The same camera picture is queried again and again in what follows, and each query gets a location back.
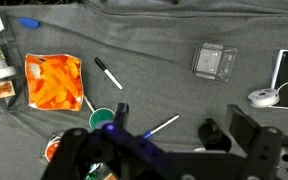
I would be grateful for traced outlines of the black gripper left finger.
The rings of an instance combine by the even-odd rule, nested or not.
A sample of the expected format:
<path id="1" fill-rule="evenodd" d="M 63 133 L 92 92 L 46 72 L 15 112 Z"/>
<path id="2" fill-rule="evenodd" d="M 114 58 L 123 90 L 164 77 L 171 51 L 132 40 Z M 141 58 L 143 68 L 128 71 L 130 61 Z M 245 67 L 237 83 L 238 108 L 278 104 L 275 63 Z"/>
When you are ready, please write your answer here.
<path id="1" fill-rule="evenodd" d="M 89 165 L 80 159 L 80 150 L 87 134 L 83 128 L 65 131 L 41 180 L 84 180 Z"/>

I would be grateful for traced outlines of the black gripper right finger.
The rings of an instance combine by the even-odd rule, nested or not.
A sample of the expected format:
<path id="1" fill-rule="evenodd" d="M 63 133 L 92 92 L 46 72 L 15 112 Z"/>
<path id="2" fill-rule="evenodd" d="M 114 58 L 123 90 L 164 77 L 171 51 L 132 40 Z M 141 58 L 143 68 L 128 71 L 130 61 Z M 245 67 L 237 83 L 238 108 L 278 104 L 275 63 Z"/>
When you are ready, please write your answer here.
<path id="1" fill-rule="evenodd" d="M 260 126 L 238 105 L 227 106 L 229 133 L 247 154 L 241 180 L 274 180 L 281 152 L 280 130 Z"/>

